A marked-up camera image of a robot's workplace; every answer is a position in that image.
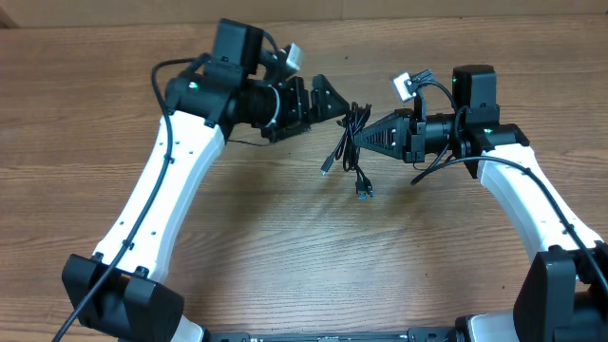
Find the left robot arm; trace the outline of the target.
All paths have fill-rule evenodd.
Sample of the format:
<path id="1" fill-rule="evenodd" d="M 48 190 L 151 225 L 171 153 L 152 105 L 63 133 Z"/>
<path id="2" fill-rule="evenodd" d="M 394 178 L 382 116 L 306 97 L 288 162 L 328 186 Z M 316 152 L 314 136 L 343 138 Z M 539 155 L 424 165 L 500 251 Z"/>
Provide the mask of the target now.
<path id="1" fill-rule="evenodd" d="M 156 87 L 162 116 L 149 159 L 124 209 L 91 256 L 70 256 L 62 280 L 70 322 L 122 341 L 202 341 L 167 288 L 185 216 L 238 124 L 270 143 L 344 115 L 349 103 L 322 75 L 305 87 L 297 45 L 278 47 L 267 31 L 222 19 L 211 52 L 180 61 Z"/>

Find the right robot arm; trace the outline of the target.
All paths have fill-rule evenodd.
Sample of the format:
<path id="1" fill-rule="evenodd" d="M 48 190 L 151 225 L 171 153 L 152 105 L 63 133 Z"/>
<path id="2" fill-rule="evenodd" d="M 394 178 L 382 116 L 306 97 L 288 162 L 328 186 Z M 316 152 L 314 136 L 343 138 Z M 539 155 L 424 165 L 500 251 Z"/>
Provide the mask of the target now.
<path id="1" fill-rule="evenodd" d="M 604 341 L 607 338 L 607 243 L 569 208 L 513 123 L 501 123 L 493 66 L 452 71 L 453 113 L 428 115 L 428 70 L 393 79 L 397 109 L 351 133 L 352 145 L 405 163 L 435 160 L 416 178 L 462 163 L 501 205 L 530 268 L 509 311 L 459 317 L 451 328 L 408 330 L 409 341 Z"/>

